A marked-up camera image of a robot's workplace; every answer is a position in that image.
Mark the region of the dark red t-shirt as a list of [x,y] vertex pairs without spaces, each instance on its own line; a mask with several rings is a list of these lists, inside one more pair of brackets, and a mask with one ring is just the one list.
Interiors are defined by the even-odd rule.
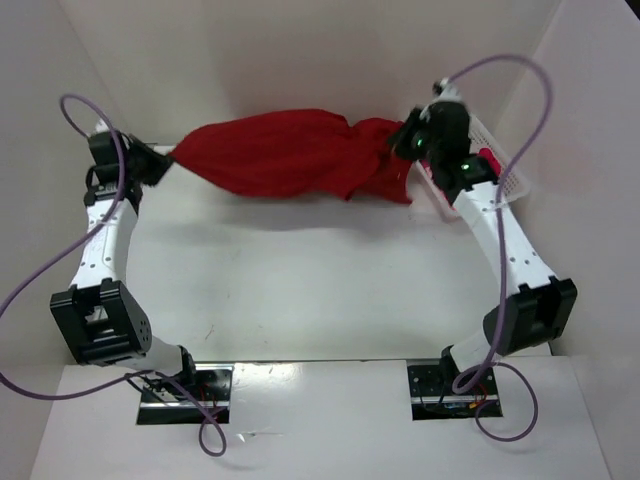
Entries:
[[408,205],[411,165],[387,140],[400,122],[355,124],[322,109],[285,110],[202,126],[171,151],[181,167],[236,195],[356,194]]

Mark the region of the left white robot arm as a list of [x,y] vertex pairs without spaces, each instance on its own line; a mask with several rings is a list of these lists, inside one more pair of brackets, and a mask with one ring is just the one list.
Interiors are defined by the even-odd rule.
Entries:
[[100,131],[88,140],[94,164],[85,177],[90,239],[67,290],[52,295],[50,311],[79,365],[149,370],[159,383],[194,384],[192,356],[152,333],[151,322],[126,286],[132,234],[143,189],[172,165],[134,136]]

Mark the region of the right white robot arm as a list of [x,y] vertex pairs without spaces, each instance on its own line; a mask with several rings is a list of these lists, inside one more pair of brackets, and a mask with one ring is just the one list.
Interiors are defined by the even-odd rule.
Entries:
[[469,137],[471,116],[461,102],[415,107],[388,143],[408,166],[413,206],[438,199],[469,228],[499,284],[499,301],[479,333],[442,352],[454,392],[478,382],[497,357],[561,336],[577,287],[541,259],[512,213],[501,183],[503,169]]

